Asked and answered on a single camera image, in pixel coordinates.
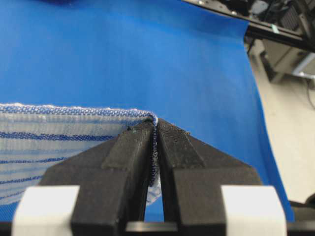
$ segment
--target blue cloth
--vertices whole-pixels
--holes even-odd
[[[179,0],[2,0],[0,103],[152,111],[254,166],[293,220],[247,26]]]

